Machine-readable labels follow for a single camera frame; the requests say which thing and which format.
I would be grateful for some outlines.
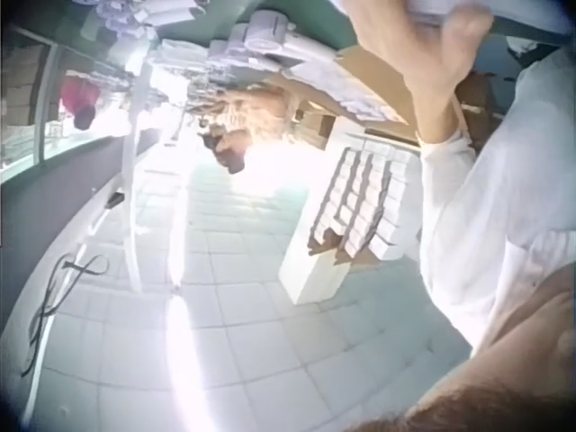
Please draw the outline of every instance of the red object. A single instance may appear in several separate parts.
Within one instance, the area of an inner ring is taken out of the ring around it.
[[[67,76],[60,91],[60,99],[66,111],[76,115],[85,106],[95,106],[100,89],[79,76]]]

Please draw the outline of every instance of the stack of boxes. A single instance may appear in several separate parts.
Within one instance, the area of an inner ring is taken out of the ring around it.
[[[381,142],[348,148],[328,188],[312,229],[322,244],[327,230],[350,261],[402,257],[422,226],[421,164],[418,156]]]
[[[382,217],[368,245],[380,261],[400,259],[422,227],[420,161],[408,151],[390,149],[390,178]]]
[[[344,150],[319,214],[312,226],[311,236],[317,243],[324,243],[328,230],[334,231],[338,236],[344,235],[348,221],[352,218],[351,213],[348,215],[345,198],[349,195],[359,161],[360,157],[357,151],[351,148]]]

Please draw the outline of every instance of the window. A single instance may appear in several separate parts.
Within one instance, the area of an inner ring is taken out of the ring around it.
[[[131,87],[130,75],[63,49],[49,92],[44,157],[126,135]]]
[[[50,46],[15,31],[2,39],[2,181],[34,164],[36,108]]]

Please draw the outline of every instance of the white column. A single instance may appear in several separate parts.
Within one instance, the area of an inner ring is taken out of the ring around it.
[[[364,128],[344,117],[339,117],[328,139],[326,150],[319,158],[318,180],[310,189],[298,226],[280,268],[280,282],[295,304],[321,302],[336,294],[350,271],[350,264],[334,266],[336,250],[316,256],[308,255],[308,240],[312,223],[324,200],[330,179],[346,147],[361,148],[363,138],[348,135],[364,133]]]

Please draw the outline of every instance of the hand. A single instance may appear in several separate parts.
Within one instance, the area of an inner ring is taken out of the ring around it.
[[[417,27],[406,0],[342,0],[358,42],[404,76],[412,93],[452,95],[470,73],[493,16],[456,7],[441,29]]]

